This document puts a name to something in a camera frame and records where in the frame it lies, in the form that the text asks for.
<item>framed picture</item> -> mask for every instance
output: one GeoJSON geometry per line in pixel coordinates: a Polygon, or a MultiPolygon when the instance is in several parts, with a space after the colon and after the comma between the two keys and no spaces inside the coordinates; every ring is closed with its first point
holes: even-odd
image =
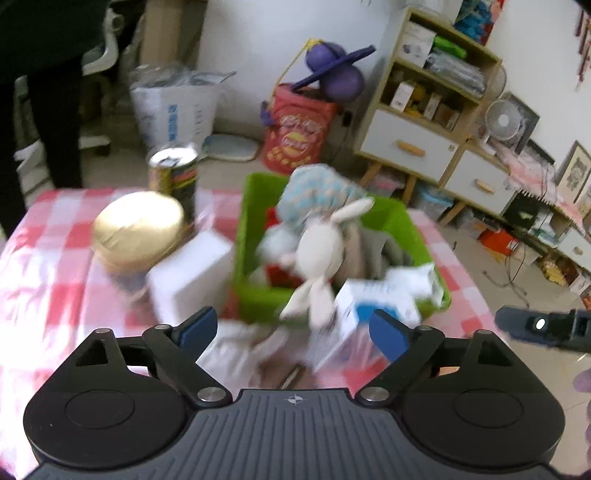
{"type": "Polygon", "coordinates": [[[509,100],[513,103],[521,114],[521,125],[519,126],[519,130],[515,134],[513,138],[509,140],[505,140],[503,143],[504,146],[513,150],[517,155],[521,153],[524,147],[527,145],[528,140],[531,137],[531,134],[534,132],[535,126],[538,124],[540,120],[540,116],[535,113],[530,107],[528,107],[521,99],[517,98],[512,93],[506,93],[503,95],[503,98],[509,100]]]}
{"type": "Polygon", "coordinates": [[[579,142],[575,142],[566,161],[566,168],[557,186],[567,202],[576,203],[584,187],[589,188],[591,157],[579,142]]]}

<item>wooden drawer handle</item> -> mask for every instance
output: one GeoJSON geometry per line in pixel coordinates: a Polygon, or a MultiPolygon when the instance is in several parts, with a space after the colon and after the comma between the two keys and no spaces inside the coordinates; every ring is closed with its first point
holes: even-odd
{"type": "Polygon", "coordinates": [[[396,146],[400,150],[404,150],[406,153],[410,153],[415,157],[424,157],[425,151],[422,148],[418,148],[412,143],[403,142],[402,140],[396,140],[396,146]]]}
{"type": "Polygon", "coordinates": [[[474,183],[476,183],[476,186],[485,193],[490,193],[492,195],[495,192],[495,189],[493,187],[483,182],[482,180],[475,180],[474,183]]]}

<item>white box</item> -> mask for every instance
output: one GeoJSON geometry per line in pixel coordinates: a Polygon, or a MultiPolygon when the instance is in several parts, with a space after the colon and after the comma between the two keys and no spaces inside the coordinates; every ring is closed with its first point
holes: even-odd
{"type": "Polygon", "coordinates": [[[320,368],[363,369],[382,356],[369,336],[369,318],[376,309],[410,328],[421,322],[410,293],[383,281],[347,280],[335,298],[335,307],[333,329],[310,337],[307,363],[314,372],[320,368]]]}
{"type": "Polygon", "coordinates": [[[414,22],[407,22],[400,37],[398,56],[423,68],[435,36],[435,32],[414,22]]]}
{"type": "Polygon", "coordinates": [[[396,89],[396,93],[394,94],[394,98],[392,99],[390,106],[402,112],[408,105],[408,101],[410,100],[410,96],[413,94],[413,91],[414,85],[406,82],[400,83],[396,89]]]}
{"type": "Polygon", "coordinates": [[[439,102],[441,102],[441,95],[437,93],[432,93],[429,97],[429,102],[427,107],[425,108],[425,112],[423,113],[423,117],[427,120],[433,120],[433,116],[437,111],[437,107],[439,106],[439,102]]]}
{"type": "Polygon", "coordinates": [[[218,315],[226,303],[234,263],[234,244],[214,230],[199,233],[148,272],[154,313],[176,326],[201,308],[218,315]]]}

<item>table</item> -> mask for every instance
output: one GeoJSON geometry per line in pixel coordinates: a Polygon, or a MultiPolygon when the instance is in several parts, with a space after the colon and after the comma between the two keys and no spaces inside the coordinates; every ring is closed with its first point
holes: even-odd
{"type": "MultiPolygon", "coordinates": [[[[92,222],[131,190],[43,193],[0,256],[0,466],[17,478],[36,466],[22,428],[29,399],[94,329],[140,335],[154,324],[128,312],[90,251],[92,222]]],[[[241,193],[201,190],[199,228],[236,235],[241,193]]],[[[447,336],[498,332],[484,298],[436,225],[409,210],[451,294],[448,311],[428,324],[447,336]]]]}

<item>red bag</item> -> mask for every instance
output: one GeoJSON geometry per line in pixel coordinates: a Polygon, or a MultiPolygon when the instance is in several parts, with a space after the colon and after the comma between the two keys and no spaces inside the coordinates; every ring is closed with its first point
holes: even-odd
{"type": "Polygon", "coordinates": [[[275,88],[269,109],[275,125],[269,127],[265,139],[265,165],[290,175],[299,166],[320,162],[322,145],[338,105],[293,93],[288,83],[282,83],[275,88]]]}

